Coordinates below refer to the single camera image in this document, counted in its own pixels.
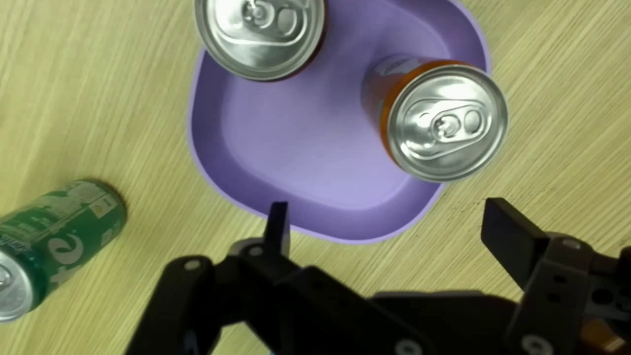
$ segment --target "purple tray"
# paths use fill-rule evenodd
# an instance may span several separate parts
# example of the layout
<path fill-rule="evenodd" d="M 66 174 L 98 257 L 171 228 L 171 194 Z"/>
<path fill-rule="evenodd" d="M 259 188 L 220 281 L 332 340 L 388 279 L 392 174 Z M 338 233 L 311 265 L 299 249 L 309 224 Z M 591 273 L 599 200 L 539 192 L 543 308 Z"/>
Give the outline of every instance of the purple tray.
<path fill-rule="evenodd" d="M 419 222 L 441 186 L 397 170 L 360 107 L 368 68 L 392 54 L 488 70 L 486 44 L 455 0 L 330 0 L 319 54 L 275 84 L 228 76 L 202 54 L 188 139 L 208 184 L 257 216 L 289 202 L 293 228 L 336 243 Z"/>

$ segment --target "can top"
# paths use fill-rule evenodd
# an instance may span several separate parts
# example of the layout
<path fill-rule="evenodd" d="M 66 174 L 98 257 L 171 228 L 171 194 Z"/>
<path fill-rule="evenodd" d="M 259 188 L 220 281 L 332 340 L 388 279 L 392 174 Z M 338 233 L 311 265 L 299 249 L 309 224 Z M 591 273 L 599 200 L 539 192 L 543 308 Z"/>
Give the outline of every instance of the can top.
<path fill-rule="evenodd" d="M 196 30 L 226 72 L 273 82 L 297 72 L 317 50 L 323 0 L 196 0 Z"/>
<path fill-rule="evenodd" d="M 474 68 L 447 64 L 421 72 L 399 90 L 384 135 L 401 170 L 427 182 L 451 182 L 490 161 L 506 125 L 508 111 L 496 86 Z"/>
<path fill-rule="evenodd" d="M 11 322 L 31 310 L 33 287 L 23 269 L 0 251 L 0 322 Z"/>

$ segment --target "orange can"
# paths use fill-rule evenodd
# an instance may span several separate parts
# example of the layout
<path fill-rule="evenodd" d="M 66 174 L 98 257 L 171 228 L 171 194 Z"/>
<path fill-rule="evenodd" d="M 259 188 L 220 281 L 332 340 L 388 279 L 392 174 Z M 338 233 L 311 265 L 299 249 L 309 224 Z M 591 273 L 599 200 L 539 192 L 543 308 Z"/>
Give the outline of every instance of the orange can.
<path fill-rule="evenodd" d="M 482 168 L 508 125 L 498 88 L 449 60 L 388 58 L 366 76 L 362 103 L 395 166 L 425 182 Z"/>

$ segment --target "aluminum can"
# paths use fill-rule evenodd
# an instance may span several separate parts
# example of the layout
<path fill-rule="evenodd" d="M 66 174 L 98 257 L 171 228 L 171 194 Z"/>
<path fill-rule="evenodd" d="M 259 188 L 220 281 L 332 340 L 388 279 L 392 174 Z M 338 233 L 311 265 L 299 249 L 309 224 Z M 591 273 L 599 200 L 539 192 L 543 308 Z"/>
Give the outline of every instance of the aluminum can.
<path fill-rule="evenodd" d="M 386 58 L 366 76 L 362 103 L 395 166 L 423 182 L 480 170 L 508 125 L 498 88 L 457 62 Z"/>
<path fill-rule="evenodd" d="M 323 38 L 323 0 L 196 0 L 208 56 L 250 82 L 275 82 L 303 68 Z"/>
<path fill-rule="evenodd" d="M 125 224 L 121 198 L 80 180 L 0 218 L 0 322 L 37 308 Z"/>

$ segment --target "wooden table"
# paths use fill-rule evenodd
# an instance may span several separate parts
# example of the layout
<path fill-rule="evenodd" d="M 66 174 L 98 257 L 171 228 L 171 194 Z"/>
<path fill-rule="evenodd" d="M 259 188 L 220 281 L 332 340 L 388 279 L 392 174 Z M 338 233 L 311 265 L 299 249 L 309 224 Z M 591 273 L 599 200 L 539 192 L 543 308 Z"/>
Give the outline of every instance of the wooden table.
<path fill-rule="evenodd" d="M 360 295 L 480 289 L 516 299 L 478 243 L 488 196 L 606 255 L 631 243 L 631 7 L 464 5 L 510 105 L 502 153 L 392 241 L 340 247 L 293 233 L 299 265 Z M 188 157 L 198 50 L 190 0 L 0 3 L 0 214 L 86 176 L 113 184 L 129 206 L 112 247 L 37 312 L 0 328 L 0 354 L 121 354 L 167 261 L 220 261 L 232 241 L 261 232 L 261 220 L 208 190 Z M 230 328 L 216 354 L 265 352 Z"/>

